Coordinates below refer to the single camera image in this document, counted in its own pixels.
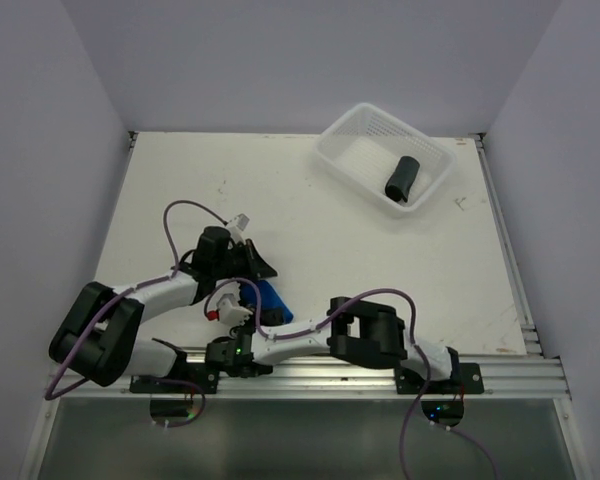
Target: tabletop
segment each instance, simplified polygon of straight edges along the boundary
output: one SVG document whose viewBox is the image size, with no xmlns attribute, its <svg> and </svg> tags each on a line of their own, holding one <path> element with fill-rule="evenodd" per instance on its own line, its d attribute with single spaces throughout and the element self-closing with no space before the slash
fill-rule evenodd
<svg viewBox="0 0 600 480">
<path fill-rule="evenodd" d="M 162 212 L 190 199 L 226 219 L 251 219 L 245 237 L 278 271 L 271 283 L 295 320 L 324 318 L 331 297 L 392 287 L 415 300 L 418 337 L 462 354 L 526 354 L 473 140 L 436 138 L 456 153 L 457 167 L 422 207 L 392 218 L 329 175 L 312 152 L 316 138 L 140 133 L 96 280 L 129 284 L 166 272 L 173 261 Z M 214 222 L 193 207 L 175 207 L 170 226 L 180 253 Z M 369 300 L 409 319 L 398 297 Z M 204 346 L 226 333 L 198 304 L 143 324 L 139 337 Z"/>
</svg>

